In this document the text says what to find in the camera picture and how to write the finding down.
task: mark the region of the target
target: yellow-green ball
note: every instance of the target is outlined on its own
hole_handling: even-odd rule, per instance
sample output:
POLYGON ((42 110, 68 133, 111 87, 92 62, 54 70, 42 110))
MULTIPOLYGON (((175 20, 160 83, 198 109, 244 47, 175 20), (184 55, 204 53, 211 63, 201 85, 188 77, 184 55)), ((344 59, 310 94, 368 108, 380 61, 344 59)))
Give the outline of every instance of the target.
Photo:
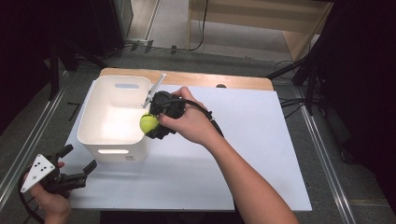
POLYGON ((149 131, 155 129, 159 124, 157 117, 152 114, 146 113, 140 119, 140 130, 143 133, 148 133, 149 131))

